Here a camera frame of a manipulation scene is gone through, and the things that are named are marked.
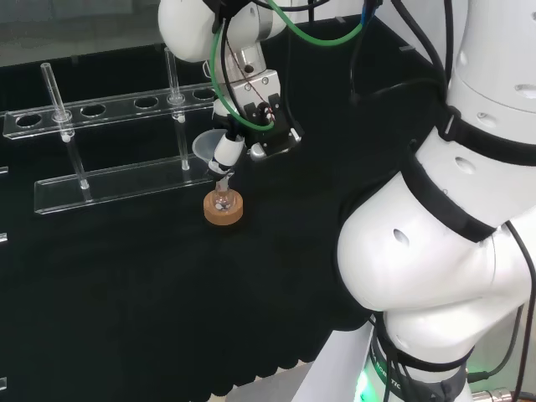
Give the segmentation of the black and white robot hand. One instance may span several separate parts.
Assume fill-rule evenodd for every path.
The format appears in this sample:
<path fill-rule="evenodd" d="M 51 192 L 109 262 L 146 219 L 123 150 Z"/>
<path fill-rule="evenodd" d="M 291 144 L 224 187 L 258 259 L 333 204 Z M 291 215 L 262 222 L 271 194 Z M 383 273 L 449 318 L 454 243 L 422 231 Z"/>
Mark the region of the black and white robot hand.
<path fill-rule="evenodd" d="M 289 152 L 301 142 L 303 131 L 283 109 L 284 102 L 277 93 L 258 104 L 244 104 L 238 111 L 238 97 L 226 95 L 224 83 L 211 83 L 217 95 L 214 127 L 222 131 L 208 161 L 211 176 L 221 179 L 230 175 L 244 154 L 260 162 Z"/>

